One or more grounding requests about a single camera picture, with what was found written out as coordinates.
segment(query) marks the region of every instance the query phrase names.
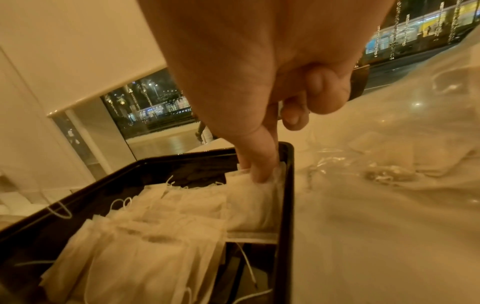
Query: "road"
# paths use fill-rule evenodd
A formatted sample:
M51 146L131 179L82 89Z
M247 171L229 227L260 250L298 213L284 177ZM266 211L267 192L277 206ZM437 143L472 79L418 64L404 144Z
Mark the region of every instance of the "road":
M366 84L363 94L374 92L394 83L395 81L400 80L409 72L414 70L423 61L430 59L436 54L443 52L452 46L453 45L450 45L420 54L399 58L391 62L371 67L368 83Z

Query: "human hand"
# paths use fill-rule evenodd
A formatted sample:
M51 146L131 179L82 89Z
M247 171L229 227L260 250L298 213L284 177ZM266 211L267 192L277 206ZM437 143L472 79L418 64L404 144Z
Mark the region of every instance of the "human hand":
M170 73L243 168L266 180L283 124L302 129L350 95L350 76L393 0L138 0Z

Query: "transparent plastic wrap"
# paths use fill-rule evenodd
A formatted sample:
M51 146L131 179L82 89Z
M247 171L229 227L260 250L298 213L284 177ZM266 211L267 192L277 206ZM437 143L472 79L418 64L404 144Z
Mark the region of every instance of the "transparent plastic wrap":
M294 302L478 303L479 119L480 29L316 117L317 164L295 199Z

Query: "black tray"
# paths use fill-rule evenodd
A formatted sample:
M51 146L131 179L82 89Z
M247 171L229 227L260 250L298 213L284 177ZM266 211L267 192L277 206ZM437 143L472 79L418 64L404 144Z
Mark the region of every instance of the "black tray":
M293 146L280 143L279 155L286 163L286 181L279 242L269 282L273 288L269 301L275 304L290 303L294 218ZM50 265L15 265L55 260L83 222L94 214L106 215L113 200L133 197L145 185L164 183L172 175L175 186L202 187L216 181L225 183L224 173L235 171L237 162L234 149L139 160L62 199L61 202L72 212L72 219L61 219L44 209L0 231L0 303L46 303L44 292L38 285L40 275ZM65 213L58 204L51 208Z

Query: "street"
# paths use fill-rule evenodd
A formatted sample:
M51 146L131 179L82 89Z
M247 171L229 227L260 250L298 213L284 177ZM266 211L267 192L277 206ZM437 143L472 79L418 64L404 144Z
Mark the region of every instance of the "street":
M391 62L379 64L370 68L368 83L366 84L364 95L384 88L395 81L405 77L414 70L420 63L430 59L438 53L448 50L454 45L438 48L435 50L411 55Z

